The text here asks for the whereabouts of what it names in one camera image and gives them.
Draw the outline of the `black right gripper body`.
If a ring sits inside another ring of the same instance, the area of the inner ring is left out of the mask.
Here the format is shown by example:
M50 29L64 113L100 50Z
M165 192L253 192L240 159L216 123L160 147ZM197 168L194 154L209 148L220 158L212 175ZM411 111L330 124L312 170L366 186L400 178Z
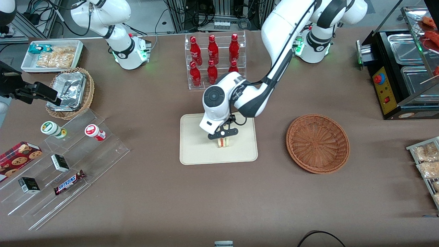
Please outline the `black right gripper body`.
M20 101L32 101L34 96L28 88L30 83L23 80L21 72L13 69L3 61L0 62L0 95Z

